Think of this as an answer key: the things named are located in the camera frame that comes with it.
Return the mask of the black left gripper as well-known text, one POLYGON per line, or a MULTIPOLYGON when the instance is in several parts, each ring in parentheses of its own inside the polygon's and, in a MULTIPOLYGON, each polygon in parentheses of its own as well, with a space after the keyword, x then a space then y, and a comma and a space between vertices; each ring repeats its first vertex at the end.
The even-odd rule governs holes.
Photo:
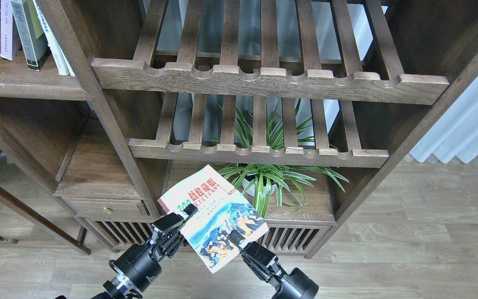
POLYGON ((117 276, 106 281, 103 299, 142 299, 142 292, 160 275, 159 262, 175 255, 184 240, 180 229, 198 208, 190 203, 178 213, 170 213, 152 225, 150 244, 134 244, 109 265, 117 276))

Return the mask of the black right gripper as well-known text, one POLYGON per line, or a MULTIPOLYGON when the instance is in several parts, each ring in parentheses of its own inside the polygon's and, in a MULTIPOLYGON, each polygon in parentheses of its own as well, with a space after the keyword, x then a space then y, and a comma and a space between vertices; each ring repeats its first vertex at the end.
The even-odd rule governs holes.
POLYGON ((287 274, 281 269, 277 255, 257 242, 248 242, 237 230, 233 230, 228 239, 239 248, 252 272, 275 288, 273 299, 313 299, 317 295, 318 284, 298 267, 287 274))

